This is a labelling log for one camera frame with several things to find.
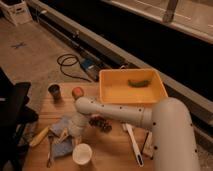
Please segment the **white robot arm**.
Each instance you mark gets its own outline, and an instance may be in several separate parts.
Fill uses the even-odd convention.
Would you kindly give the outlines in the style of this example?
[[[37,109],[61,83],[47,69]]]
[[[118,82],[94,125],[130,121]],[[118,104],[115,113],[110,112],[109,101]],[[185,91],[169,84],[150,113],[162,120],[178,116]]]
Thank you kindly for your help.
[[[83,96],[74,106],[68,126],[73,137],[82,135],[92,114],[101,114],[152,132],[154,171],[201,171],[191,116],[180,100],[167,97],[149,108],[101,104]]]

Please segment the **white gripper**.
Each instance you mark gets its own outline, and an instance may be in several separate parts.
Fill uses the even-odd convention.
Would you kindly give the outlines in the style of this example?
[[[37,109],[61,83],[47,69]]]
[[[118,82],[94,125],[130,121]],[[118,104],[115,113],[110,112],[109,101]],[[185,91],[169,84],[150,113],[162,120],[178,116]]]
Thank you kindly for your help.
[[[80,113],[74,113],[68,119],[68,131],[72,137],[79,137],[83,134],[88,122],[89,116]]]

